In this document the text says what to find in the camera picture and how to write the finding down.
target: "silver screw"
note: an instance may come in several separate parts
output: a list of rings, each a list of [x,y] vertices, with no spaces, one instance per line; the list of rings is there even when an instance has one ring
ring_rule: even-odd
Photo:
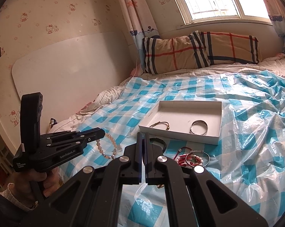
[[[204,168],[203,168],[203,166],[195,166],[194,167],[194,171],[196,173],[203,173],[204,172]]]
[[[168,160],[168,158],[166,157],[166,156],[158,156],[157,157],[157,160],[159,161],[159,162],[166,162],[167,160]]]
[[[127,162],[127,161],[129,161],[129,157],[124,155],[124,156],[119,157],[119,160],[121,162]]]
[[[91,173],[91,172],[93,172],[93,167],[92,166],[85,166],[83,168],[83,172],[84,173]]]

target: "person's hand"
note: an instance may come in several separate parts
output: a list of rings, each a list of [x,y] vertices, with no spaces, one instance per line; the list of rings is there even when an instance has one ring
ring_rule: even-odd
[[[26,172],[14,173],[14,184],[11,184],[9,189],[12,195],[26,207],[32,207],[35,203],[35,197],[31,191],[29,181],[44,181],[44,195],[45,197],[50,196],[59,187],[59,174],[58,168],[54,168],[48,174],[38,173],[34,169]]]

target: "window frame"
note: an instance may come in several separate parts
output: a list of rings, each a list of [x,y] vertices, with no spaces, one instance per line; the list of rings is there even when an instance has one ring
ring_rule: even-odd
[[[268,24],[271,24],[270,19],[245,15],[239,0],[232,0],[238,15],[216,16],[216,17],[209,17],[209,18],[202,18],[202,19],[192,19],[185,0],[175,0],[175,1],[180,10],[180,13],[181,13],[181,16],[183,18],[185,25],[195,24],[195,23],[204,22],[204,21],[226,20],[226,19],[253,20],[253,21],[261,21],[261,22],[266,22]]]

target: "white cardboard tray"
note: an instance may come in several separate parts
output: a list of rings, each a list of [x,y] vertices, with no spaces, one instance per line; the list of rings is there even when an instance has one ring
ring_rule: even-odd
[[[139,123],[141,132],[169,137],[173,139],[200,142],[217,145],[220,135],[222,102],[219,101],[159,101]],[[205,135],[190,133],[190,126],[195,120],[203,120],[208,125]],[[149,126],[166,121],[153,128]],[[197,134],[205,131],[204,125],[193,125],[192,130]]]

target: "checkered tablecloth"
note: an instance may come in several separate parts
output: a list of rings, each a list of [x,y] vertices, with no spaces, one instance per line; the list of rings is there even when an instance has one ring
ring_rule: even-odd
[[[268,71],[174,75],[149,81],[133,78],[119,99],[73,129],[104,129],[120,145],[117,156],[121,156],[125,146],[136,141],[140,120],[160,100],[222,101],[217,146],[163,138],[165,154],[172,158],[183,146],[204,150],[211,156],[207,170],[273,226],[285,211],[285,79]],[[107,154],[112,153],[107,138],[101,140],[101,146]],[[60,171],[67,180],[86,165],[100,167],[108,162],[96,142],[91,142],[82,156],[62,165]],[[124,186],[121,202],[121,226],[169,225],[163,188],[146,183]]]

